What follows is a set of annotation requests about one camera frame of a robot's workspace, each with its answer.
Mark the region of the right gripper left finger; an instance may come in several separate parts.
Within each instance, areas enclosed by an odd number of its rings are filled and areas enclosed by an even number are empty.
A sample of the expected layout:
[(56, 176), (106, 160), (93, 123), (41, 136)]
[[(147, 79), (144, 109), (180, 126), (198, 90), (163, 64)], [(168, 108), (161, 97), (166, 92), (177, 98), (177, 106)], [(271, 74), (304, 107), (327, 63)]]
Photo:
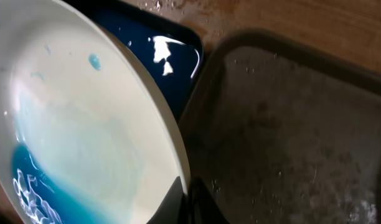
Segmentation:
[(147, 224), (187, 224), (187, 197), (182, 189), (180, 177), (174, 180)]

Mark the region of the white plate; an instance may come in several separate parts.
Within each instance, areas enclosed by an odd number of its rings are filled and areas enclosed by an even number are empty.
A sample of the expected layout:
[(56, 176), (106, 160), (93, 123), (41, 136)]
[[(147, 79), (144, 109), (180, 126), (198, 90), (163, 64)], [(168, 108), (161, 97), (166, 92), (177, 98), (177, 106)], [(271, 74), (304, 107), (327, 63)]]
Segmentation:
[(142, 63), (63, 1), (0, 1), (0, 183), (24, 223), (147, 223), (174, 180), (176, 120)]

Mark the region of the dark brown serving tray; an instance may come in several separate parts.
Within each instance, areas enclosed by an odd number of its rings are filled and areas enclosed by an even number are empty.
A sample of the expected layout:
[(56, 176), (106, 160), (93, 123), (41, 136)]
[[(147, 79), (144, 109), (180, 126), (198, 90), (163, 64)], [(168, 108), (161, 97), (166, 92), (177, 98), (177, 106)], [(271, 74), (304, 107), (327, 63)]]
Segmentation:
[(381, 223), (381, 74), (263, 30), (209, 55), (179, 127), (229, 223)]

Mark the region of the blue water tray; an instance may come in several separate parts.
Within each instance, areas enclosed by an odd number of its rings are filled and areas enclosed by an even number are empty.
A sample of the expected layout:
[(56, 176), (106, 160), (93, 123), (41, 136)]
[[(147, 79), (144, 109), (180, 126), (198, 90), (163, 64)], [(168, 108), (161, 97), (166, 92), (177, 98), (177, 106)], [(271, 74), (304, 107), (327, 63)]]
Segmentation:
[(129, 48), (154, 78), (174, 117), (179, 119), (204, 57), (199, 36), (123, 1), (65, 1)]

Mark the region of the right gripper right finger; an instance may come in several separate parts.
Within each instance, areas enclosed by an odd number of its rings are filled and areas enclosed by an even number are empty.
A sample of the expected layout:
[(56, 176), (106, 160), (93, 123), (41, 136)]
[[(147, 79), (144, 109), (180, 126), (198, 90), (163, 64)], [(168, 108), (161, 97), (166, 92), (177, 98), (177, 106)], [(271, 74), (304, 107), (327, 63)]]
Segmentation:
[(190, 183), (189, 212), (192, 224), (229, 224), (200, 177)]

